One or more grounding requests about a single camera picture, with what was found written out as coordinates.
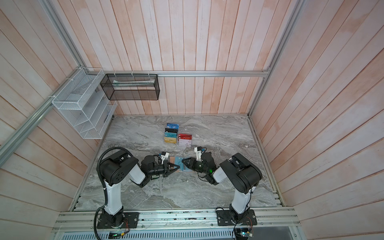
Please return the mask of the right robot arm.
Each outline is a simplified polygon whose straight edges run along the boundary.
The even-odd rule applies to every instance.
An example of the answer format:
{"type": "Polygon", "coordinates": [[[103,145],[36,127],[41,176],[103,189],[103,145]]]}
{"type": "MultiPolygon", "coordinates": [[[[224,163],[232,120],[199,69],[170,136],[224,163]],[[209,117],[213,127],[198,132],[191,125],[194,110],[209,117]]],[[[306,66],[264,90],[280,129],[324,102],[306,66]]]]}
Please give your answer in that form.
{"type": "Polygon", "coordinates": [[[228,179],[235,188],[234,199],[228,210],[217,208],[218,225],[234,226],[249,218],[250,201],[255,188],[263,178],[261,170],[242,154],[236,153],[231,158],[216,165],[211,152],[200,154],[200,158],[183,159],[182,163],[190,170],[203,174],[198,176],[204,182],[218,185],[228,179]]]}

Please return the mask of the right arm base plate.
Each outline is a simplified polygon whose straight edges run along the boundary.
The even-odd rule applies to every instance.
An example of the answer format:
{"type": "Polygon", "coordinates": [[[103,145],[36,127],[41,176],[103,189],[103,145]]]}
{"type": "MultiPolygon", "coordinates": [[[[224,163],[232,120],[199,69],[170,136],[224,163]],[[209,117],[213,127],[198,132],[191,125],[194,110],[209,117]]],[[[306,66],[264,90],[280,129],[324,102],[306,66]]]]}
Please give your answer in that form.
{"type": "Polygon", "coordinates": [[[238,214],[235,210],[224,210],[217,208],[215,210],[217,215],[217,223],[219,226],[256,226],[257,219],[253,210],[248,209],[242,214],[238,214]]]}

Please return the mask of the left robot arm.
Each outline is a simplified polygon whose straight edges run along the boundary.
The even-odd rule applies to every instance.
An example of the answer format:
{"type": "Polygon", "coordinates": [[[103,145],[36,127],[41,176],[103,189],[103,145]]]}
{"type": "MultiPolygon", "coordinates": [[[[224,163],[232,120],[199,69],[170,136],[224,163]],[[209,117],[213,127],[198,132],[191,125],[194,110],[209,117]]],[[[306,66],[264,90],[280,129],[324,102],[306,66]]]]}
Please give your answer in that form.
{"type": "Polygon", "coordinates": [[[97,163],[97,173],[105,196],[102,217],[114,227],[122,224],[124,207],[121,199],[121,182],[126,177],[143,188],[154,176],[166,178],[178,169],[180,169],[179,165],[162,160],[158,155],[146,156],[139,163],[139,160],[125,148],[107,149],[97,163]]]}

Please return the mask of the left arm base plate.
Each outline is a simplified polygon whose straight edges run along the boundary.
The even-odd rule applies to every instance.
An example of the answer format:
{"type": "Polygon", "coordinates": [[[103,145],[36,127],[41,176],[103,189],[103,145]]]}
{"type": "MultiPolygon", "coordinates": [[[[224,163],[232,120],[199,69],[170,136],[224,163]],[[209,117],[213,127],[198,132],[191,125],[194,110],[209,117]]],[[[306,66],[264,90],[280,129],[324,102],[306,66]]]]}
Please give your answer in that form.
{"type": "Polygon", "coordinates": [[[135,229],[139,215],[139,212],[119,212],[113,216],[103,211],[97,223],[97,229],[135,229]]]}

